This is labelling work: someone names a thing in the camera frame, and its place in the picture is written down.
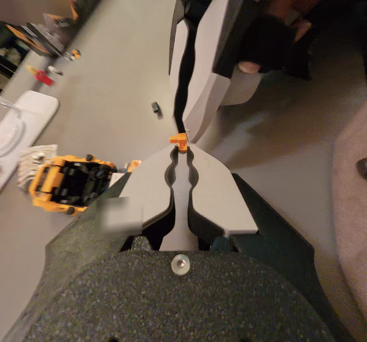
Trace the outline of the white sticker sheet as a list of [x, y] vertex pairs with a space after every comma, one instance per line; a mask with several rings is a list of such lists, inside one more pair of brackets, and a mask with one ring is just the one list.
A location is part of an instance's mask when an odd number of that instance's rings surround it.
[[57, 156], [58, 145], [32, 146], [20, 153], [17, 187], [26, 191], [39, 169]]

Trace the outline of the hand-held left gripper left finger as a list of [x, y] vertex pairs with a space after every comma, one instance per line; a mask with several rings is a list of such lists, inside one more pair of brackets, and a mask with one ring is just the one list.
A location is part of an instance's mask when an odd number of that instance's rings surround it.
[[170, 144], [143, 161], [129, 176], [119, 197], [142, 207], [142, 225], [151, 226], [174, 207], [176, 146]]

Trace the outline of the white rounded base board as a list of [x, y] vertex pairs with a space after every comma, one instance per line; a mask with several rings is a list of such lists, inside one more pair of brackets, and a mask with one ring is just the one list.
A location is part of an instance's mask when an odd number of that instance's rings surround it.
[[[21, 109], [26, 129], [15, 150], [0, 158], [0, 190], [7, 184], [18, 166], [21, 151], [31, 147], [36, 142], [59, 107], [59, 101], [55, 97], [31, 90], [22, 94], [13, 104]], [[6, 113], [7, 110], [1, 108], [2, 119]]]

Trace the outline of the red lego minifigure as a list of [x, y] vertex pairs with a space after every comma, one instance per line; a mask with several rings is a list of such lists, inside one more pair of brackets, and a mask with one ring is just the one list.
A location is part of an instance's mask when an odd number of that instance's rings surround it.
[[45, 71], [35, 69], [34, 67], [29, 65], [26, 65], [26, 69], [35, 77], [38, 82], [41, 82], [46, 86], [54, 85], [54, 80], [49, 78]]

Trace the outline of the orange lego car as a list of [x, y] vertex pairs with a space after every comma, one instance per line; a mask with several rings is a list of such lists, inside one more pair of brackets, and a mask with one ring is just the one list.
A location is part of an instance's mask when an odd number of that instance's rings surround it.
[[47, 212], [78, 215], [113, 184], [114, 178], [130, 174], [141, 163], [132, 160], [119, 170], [92, 154], [55, 156], [40, 167], [29, 186], [32, 204]]

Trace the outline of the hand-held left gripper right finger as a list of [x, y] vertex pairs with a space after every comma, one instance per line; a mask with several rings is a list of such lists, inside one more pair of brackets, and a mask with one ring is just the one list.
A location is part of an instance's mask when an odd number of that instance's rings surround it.
[[230, 170], [194, 144], [187, 149], [187, 159], [191, 232], [198, 237], [257, 233], [258, 226]]

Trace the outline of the beige hoodie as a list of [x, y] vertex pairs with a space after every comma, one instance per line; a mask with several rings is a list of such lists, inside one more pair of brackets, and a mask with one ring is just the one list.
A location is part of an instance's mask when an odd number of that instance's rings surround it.
[[367, 154], [367, 112], [362, 108], [334, 144], [333, 223], [337, 254], [347, 285], [367, 317], [367, 184], [356, 163]]

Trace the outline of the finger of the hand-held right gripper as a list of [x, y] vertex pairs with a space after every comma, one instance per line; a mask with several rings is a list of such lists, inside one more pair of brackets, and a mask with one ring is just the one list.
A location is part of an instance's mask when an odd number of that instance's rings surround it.
[[[197, 143], [205, 133], [230, 86], [230, 78], [214, 72], [228, 2], [212, 0], [199, 21], [193, 48], [188, 40], [179, 88], [179, 103], [185, 106], [174, 120], [177, 130], [183, 130], [190, 143]], [[190, 30], [189, 37], [193, 34], [194, 30]]]
[[175, 118], [176, 108], [179, 104], [180, 73], [183, 65], [184, 55], [189, 40], [189, 25], [185, 19], [181, 20], [176, 27], [174, 37], [173, 53], [170, 69], [170, 87], [172, 91], [172, 118]]

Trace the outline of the white book stand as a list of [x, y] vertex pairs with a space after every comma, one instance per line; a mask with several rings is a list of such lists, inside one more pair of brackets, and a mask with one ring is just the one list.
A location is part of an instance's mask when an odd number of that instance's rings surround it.
[[0, 99], [0, 105], [7, 110], [0, 123], [0, 157], [2, 158], [15, 150], [25, 134], [26, 127], [19, 107], [3, 97]]

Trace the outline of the black wired earphone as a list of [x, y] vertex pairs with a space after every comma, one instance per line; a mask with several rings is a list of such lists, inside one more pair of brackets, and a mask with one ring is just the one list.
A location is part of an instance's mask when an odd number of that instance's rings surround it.
[[366, 157], [357, 161], [356, 170], [363, 179], [367, 180], [367, 158]]

